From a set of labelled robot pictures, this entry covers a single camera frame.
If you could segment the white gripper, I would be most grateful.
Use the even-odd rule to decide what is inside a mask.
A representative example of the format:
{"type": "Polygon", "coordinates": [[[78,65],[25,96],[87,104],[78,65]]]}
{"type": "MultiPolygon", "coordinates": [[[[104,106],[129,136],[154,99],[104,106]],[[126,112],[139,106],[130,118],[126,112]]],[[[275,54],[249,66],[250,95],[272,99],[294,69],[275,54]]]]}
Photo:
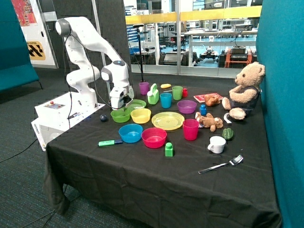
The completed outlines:
{"type": "Polygon", "coordinates": [[[125,111],[128,111],[128,105],[134,99],[134,91],[132,86],[114,87],[110,92],[111,107],[115,110],[125,107],[125,111]]]}

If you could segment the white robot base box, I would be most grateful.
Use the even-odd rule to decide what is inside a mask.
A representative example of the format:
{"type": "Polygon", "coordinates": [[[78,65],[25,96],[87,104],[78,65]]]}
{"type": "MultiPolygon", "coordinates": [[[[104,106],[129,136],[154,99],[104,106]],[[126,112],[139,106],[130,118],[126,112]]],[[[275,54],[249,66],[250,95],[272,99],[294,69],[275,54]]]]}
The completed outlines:
{"type": "Polygon", "coordinates": [[[50,141],[104,106],[96,101],[90,102],[78,92],[68,92],[35,106],[38,118],[32,121],[31,125],[42,150],[46,150],[50,141]],[[81,114],[68,119],[74,113],[81,114]]]}

